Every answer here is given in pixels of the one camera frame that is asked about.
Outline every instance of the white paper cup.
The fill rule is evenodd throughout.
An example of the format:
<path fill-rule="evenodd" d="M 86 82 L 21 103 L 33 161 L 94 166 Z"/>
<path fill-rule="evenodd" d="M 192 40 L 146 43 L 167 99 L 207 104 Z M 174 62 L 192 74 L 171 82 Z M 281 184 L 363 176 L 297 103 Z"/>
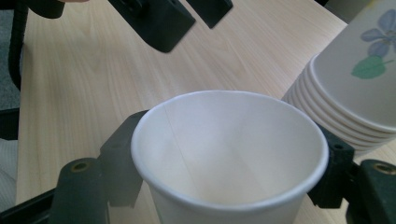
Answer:
<path fill-rule="evenodd" d="M 396 133 L 396 1 L 371 1 L 313 62 L 313 80 L 333 107 Z"/>
<path fill-rule="evenodd" d="M 162 224 L 290 224 L 323 175 L 327 142 L 291 105 L 199 91 L 152 108 L 132 155 Z"/>
<path fill-rule="evenodd" d="M 308 63 L 308 68 L 313 66 L 315 59 L 316 56 L 314 56 Z M 330 99 L 325 98 L 325 93 L 319 88 L 318 84 L 315 84 L 315 80 L 313 79 L 313 77 L 316 76 L 316 74 L 313 74 L 312 69 L 306 69 L 305 71 L 306 73 L 304 74 L 304 84 L 306 86 L 306 89 L 311 93 L 311 97 L 318 103 L 318 105 L 323 110 L 326 110 L 328 113 L 332 114 L 340 124 L 350 127 L 353 130 L 357 130 L 362 133 L 371 135 L 372 137 L 383 138 L 384 141 L 385 138 L 392 139 L 396 136 L 396 133 L 381 132 L 379 130 L 375 130 L 368 126 L 365 126 L 363 123 L 359 123 L 356 120 L 351 119 L 348 115 L 337 109 L 331 103 L 328 103 Z"/>

